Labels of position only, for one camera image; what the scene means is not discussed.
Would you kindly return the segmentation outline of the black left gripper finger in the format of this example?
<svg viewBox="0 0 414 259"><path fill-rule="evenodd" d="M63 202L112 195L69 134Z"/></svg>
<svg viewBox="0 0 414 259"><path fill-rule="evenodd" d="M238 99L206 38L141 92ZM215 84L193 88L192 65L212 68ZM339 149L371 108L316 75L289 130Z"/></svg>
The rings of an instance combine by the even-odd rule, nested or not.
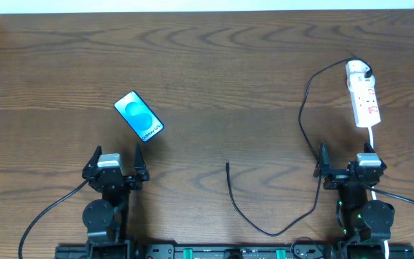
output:
<svg viewBox="0 0 414 259"><path fill-rule="evenodd" d="M136 144L135 148L134 169L140 175L145 175L147 173L147 167L142 156L140 144Z"/></svg>
<svg viewBox="0 0 414 259"><path fill-rule="evenodd" d="M86 163L86 165L83 168L84 173L92 173L95 171L95 169L98 167L98 159L102 155L102 148L100 145L98 145L89 159L89 161Z"/></svg>

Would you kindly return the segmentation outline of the blue Samsung Galaxy smartphone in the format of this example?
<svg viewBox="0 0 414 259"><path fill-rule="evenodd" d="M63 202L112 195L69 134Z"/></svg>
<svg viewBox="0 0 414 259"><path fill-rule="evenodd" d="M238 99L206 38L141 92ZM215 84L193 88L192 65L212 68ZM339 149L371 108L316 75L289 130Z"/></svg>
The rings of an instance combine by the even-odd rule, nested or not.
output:
<svg viewBox="0 0 414 259"><path fill-rule="evenodd" d="M165 128L163 122L136 91L130 91L121 97L114 103L114 108L142 142L149 142Z"/></svg>

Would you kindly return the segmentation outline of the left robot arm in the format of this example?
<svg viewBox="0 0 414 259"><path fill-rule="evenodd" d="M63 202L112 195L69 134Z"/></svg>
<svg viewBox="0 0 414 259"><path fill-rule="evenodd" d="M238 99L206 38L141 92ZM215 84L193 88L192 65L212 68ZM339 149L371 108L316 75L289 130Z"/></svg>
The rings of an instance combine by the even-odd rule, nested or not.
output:
<svg viewBox="0 0 414 259"><path fill-rule="evenodd" d="M89 203L83 211L88 236L86 257L143 258L144 252L137 241L127 237L129 195L142 189L143 183L150 179L140 146L135 149L133 175L124 175L120 154L103 154L98 146L83 168L82 177L101 194L100 199Z"/></svg>

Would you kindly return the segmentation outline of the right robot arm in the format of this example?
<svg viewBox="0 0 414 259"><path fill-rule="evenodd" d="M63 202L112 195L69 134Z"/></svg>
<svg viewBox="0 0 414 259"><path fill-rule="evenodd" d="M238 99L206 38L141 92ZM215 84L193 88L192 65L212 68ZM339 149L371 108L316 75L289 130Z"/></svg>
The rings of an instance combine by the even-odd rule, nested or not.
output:
<svg viewBox="0 0 414 259"><path fill-rule="evenodd" d="M327 258L379 259L390 256L387 241L394 222L393 205L369 198L367 192L380 182L387 168L368 143L345 169L334 169L325 143L319 147L314 176L323 179L325 190L336 190L338 223L345 237L326 249Z"/></svg>

